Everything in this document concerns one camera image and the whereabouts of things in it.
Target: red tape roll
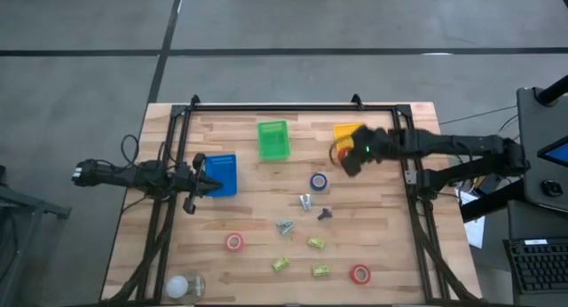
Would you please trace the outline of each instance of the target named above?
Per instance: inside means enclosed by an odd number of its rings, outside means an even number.
[[[245,240],[242,238],[242,236],[239,233],[232,232],[232,233],[229,234],[229,236],[227,236],[226,246],[227,246],[227,250],[230,251],[230,252],[233,252],[233,253],[239,252],[245,246]]]
[[[357,273],[361,271],[365,272],[365,277],[363,279],[360,279],[357,275]],[[355,265],[351,269],[351,280],[353,280],[353,282],[357,285],[365,285],[371,280],[371,270],[362,264]]]

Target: keyboard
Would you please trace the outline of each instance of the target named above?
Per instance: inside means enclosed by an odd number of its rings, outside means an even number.
[[[522,294],[568,293],[568,238],[504,242]]]

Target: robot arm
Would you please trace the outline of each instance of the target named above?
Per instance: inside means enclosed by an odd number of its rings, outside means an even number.
[[[415,181],[422,197],[435,199],[436,194],[448,183],[479,177],[489,173],[503,176],[524,174],[529,164],[522,146],[497,135],[484,137],[437,135],[427,130],[371,130],[363,125],[351,134],[354,146],[341,159],[347,175],[354,177],[365,162],[382,160],[407,160],[429,154],[467,154],[482,156],[468,163],[435,171],[426,169],[407,177]]]
[[[202,166],[205,155],[198,153],[193,159],[193,168],[182,162],[169,173],[162,161],[143,161],[127,168],[117,168],[108,162],[97,160],[80,161],[71,180],[77,186],[96,186],[108,184],[138,188],[148,197],[163,200],[172,192],[189,192],[185,199],[184,210],[193,214],[193,197],[202,197],[223,187],[223,184],[205,175]]]

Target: screw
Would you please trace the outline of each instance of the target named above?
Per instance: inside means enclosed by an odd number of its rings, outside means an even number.
[[[318,216],[318,220],[322,220],[324,218],[331,218],[331,217],[333,217],[333,215],[331,215],[331,210],[322,209],[322,213],[321,215]]]

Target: gray floor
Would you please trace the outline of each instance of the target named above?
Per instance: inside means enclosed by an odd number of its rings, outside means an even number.
[[[0,50],[159,49],[173,0],[0,0]],[[568,42],[562,0],[183,0],[172,48],[547,47]],[[0,58],[0,163],[15,189],[70,205],[46,217],[19,305],[97,301],[124,190],[79,188],[75,164],[122,162],[157,58]],[[170,58],[158,102],[436,103],[449,121],[515,104],[519,87],[566,74],[568,55]],[[491,134],[508,110],[442,131]],[[512,126],[506,136],[517,134]],[[491,219],[504,228],[506,216]],[[484,295],[507,302],[498,246],[475,252]]]

